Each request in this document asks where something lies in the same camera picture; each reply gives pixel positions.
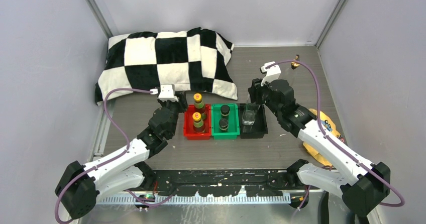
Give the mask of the brown sauce glass bottle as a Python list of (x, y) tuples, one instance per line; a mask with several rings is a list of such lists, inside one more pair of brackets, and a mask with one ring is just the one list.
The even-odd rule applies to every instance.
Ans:
[(298, 67), (300, 66), (299, 63), (292, 61), (292, 62), (286, 62), (284, 65), (284, 77), (283, 79), (286, 81), (285, 89), (288, 90), (292, 88), (294, 81), (298, 74)]

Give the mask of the green label spice jar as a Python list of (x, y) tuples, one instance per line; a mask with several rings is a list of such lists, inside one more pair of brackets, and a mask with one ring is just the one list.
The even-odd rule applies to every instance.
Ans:
[(229, 129), (229, 121), (227, 118), (221, 118), (219, 120), (219, 130), (221, 133), (227, 132)]

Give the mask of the clear glass oil bottle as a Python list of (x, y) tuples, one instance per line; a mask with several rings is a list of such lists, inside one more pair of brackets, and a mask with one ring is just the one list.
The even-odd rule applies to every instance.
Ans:
[(251, 97), (247, 95), (247, 101), (242, 114), (242, 124), (252, 126), (256, 121), (256, 115), (260, 108), (259, 104), (251, 102)]

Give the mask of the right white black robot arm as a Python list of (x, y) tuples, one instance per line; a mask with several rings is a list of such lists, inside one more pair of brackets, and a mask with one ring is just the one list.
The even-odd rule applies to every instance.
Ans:
[(317, 117), (296, 103), (294, 90), (286, 80), (263, 84), (256, 78), (248, 93), (252, 103), (268, 107), (284, 130), (314, 147), (337, 170), (328, 171), (300, 159), (287, 169), (287, 184), (291, 188), (318, 187), (340, 197), (358, 216), (367, 216), (389, 195), (389, 187), (378, 178), (389, 182), (390, 168), (383, 162), (374, 164), (363, 158), (319, 126)]

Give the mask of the yellow cap chili sauce bottle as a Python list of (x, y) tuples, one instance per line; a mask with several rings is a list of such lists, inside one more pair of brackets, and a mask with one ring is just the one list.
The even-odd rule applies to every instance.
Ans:
[(193, 95), (194, 99), (194, 112), (199, 113), (203, 120), (207, 117), (207, 109), (205, 103), (203, 102), (202, 95), (200, 93), (195, 93)]

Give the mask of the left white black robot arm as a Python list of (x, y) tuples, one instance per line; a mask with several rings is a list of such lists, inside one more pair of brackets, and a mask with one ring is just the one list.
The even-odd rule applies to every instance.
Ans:
[(68, 164), (55, 189), (55, 209), (64, 206), (70, 215), (68, 223), (88, 214), (105, 197), (131, 188), (147, 191), (153, 187), (155, 175), (145, 161), (167, 146), (175, 135), (179, 114), (188, 108), (184, 91), (169, 98), (160, 94), (158, 102), (161, 106), (147, 127), (125, 146), (92, 162)]

